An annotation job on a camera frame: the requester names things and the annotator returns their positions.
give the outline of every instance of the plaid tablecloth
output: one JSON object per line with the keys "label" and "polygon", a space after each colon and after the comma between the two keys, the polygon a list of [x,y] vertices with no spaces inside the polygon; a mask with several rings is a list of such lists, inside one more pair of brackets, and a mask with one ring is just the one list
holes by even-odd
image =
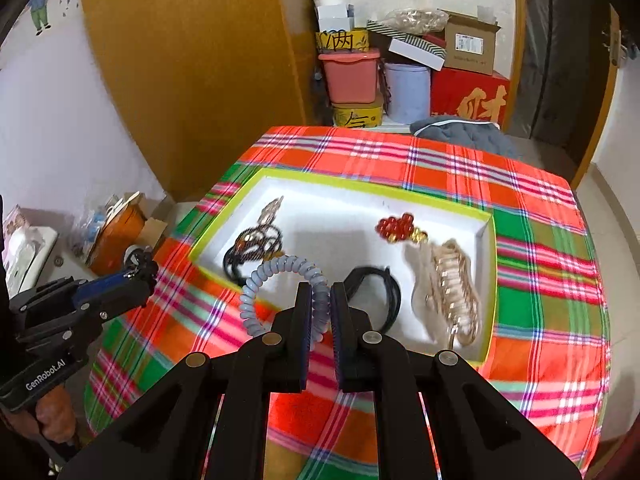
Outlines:
{"label": "plaid tablecloth", "polygon": [[[218,356],[248,336],[238,295],[207,280],[188,253],[261,167],[366,180],[494,214],[498,317],[479,369],[584,472],[609,387],[609,319],[593,245],[567,183],[496,155],[395,134],[274,128],[246,151],[159,251],[156,293],[105,334],[85,394],[96,433],[193,351]],[[267,309],[259,309],[266,317]],[[268,479],[377,476],[370,394],[337,390],[330,336],[311,354],[300,395],[274,394]]]}

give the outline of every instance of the pink bin lid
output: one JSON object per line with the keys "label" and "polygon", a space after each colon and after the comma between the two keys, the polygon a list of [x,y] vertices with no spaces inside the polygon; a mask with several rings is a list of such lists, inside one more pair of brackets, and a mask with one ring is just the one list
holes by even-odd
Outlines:
{"label": "pink bin lid", "polygon": [[320,54],[320,61],[337,61],[340,63],[355,63],[363,59],[376,59],[380,57],[380,51],[376,48],[370,49],[368,52],[332,52],[330,54]]}

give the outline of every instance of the wooden wardrobe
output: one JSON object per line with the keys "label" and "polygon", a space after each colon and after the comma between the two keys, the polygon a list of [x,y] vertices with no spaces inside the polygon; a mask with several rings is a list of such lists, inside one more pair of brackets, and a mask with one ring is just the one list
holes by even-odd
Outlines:
{"label": "wooden wardrobe", "polygon": [[314,124],[312,0],[82,0],[95,59],[165,191],[198,200],[269,127]]}

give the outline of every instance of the pink plastic bin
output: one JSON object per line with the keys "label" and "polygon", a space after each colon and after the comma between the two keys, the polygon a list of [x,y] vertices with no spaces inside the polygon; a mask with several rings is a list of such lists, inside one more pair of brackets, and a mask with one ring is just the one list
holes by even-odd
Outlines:
{"label": "pink plastic bin", "polygon": [[320,54],[332,103],[372,103],[378,91],[380,51]]}

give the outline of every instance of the screw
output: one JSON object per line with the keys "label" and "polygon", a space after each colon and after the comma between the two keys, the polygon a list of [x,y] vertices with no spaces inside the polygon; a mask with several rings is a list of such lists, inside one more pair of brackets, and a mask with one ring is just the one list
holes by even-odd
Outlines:
{"label": "screw", "polygon": [[184,362],[187,363],[187,366],[189,368],[198,368],[199,366],[202,366],[206,361],[207,358],[203,353],[194,352],[187,355],[187,358]]}
{"label": "screw", "polygon": [[275,346],[282,341],[282,336],[277,332],[267,332],[262,336],[262,342],[267,346]]}
{"label": "screw", "polygon": [[382,335],[380,334],[380,332],[376,332],[375,330],[369,330],[368,332],[365,332],[364,334],[362,334],[362,340],[365,343],[369,343],[371,345],[377,345],[379,342],[382,341]]}
{"label": "screw", "polygon": [[450,350],[445,350],[444,352],[440,352],[440,354],[438,354],[438,359],[444,365],[453,366],[458,362],[458,355]]}

